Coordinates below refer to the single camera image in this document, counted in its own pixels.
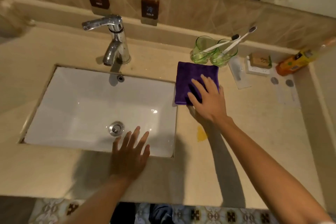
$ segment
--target green glass cup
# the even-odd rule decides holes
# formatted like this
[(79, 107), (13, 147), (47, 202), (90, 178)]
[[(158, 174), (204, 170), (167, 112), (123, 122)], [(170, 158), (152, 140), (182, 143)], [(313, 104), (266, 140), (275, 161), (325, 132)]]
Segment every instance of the green glass cup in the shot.
[(196, 39), (195, 47), (190, 52), (190, 59), (196, 64), (206, 64), (211, 55), (213, 55), (218, 48), (211, 50), (210, 52), (203, 52), (204, 50), (216, 45), (216, 41), (209, 36), (202, 35)]
[(214, 53), (210, 57), (210, 62), (215, 66), (223, 67), (223, 66), (227, 65), (230, 58), (232, 58), (233, 56), (236, 56), (237, 53), (238, 53), (238, 46), (236, 45), (231, 50), (229, 50), (227, 53), (223, 54), (222, 51), (224, 51), (226, 48), (229, 47), (229, 45), (232, 44), (232, 41), (230, 39), (221, 39), (221, 40), (218, 41), (218, 43), (221, 44), (225, 41), (227, 43), (218, 47), (216, 53)]

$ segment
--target towel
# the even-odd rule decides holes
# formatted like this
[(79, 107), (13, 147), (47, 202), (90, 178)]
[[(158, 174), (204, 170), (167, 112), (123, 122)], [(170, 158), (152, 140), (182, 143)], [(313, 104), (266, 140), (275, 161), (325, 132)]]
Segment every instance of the towel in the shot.
[(188, 98), (188, 92), (193, 93), (197, 100), (202, 103), (202, 97), (200, 92), (191, 82), (191, 79), (195, 79), (200, 82), (205, 88), (204, 82), (201, 78), (201, 74), (206, 77), (210, 77), (219, 89), (217, 66), (206, 66), (187, 62), (178, 63), (176, 75), (175, 104), (193, 105)]

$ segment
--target yellow stain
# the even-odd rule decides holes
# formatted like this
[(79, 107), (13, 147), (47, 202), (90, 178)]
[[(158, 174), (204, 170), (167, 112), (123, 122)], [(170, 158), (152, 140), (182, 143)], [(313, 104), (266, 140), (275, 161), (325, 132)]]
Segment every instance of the yellow stain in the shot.
[(197, 141), (201, 142), (208, 139), (207, 134), (205, 133), (202, 126), (197, 127)]

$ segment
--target sink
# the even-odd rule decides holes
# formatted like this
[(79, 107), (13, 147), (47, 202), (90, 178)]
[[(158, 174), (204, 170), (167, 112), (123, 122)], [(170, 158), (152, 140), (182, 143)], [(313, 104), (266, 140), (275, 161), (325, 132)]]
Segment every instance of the sink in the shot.
[(139, 125), (138, 140), (149, 131), (151, 155), (172, 157), (174, 88), (171, 82), (57, 67), (24, 142), (111, 152), (117, 135)]

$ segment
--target faucet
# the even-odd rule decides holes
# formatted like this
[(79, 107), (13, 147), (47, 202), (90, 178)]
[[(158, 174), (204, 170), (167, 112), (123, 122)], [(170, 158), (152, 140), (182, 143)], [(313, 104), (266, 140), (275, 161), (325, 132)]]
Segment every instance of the faucet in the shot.
[(105, 52), (103, 58), (104, 65), (111, 66), (115, 60), (121, 64), (128, 64), (131, 61), (131, 56), (128, 52), (124, 25), (120, 15), (111, 14), (100, 19), (82, 23), (82, 27), (85, 31), (105, 25), (108, 26), (112, 34), (112, 41)]

